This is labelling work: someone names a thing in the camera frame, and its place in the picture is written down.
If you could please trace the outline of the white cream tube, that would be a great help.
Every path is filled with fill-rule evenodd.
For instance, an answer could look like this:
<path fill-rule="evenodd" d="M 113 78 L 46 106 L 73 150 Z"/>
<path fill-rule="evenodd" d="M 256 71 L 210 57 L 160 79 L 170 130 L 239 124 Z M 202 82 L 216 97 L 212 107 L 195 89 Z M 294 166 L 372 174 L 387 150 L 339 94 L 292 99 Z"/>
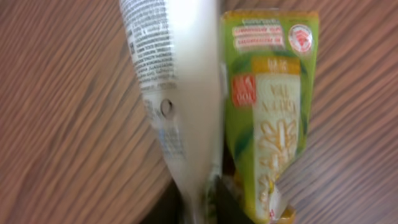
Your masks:
<path fill-rule="evenodd" d="M 147 116 L 183 201 L 185 223 L 213 223 L 223 146 L 220 4 L 120 0 Z"/>

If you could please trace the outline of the green snack carton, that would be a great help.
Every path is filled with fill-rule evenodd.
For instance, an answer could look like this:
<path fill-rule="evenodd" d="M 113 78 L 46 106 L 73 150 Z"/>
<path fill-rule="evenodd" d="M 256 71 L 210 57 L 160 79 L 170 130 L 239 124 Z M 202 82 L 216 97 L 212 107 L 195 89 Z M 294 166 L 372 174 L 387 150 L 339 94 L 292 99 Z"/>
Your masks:
<path fill-rule="evenodd" d="M 254 223 L 279 220 L 276 183 L 306 147 L 319 23 L 315 11 L 238 9 L 221 18 L 226 144 Z"/>

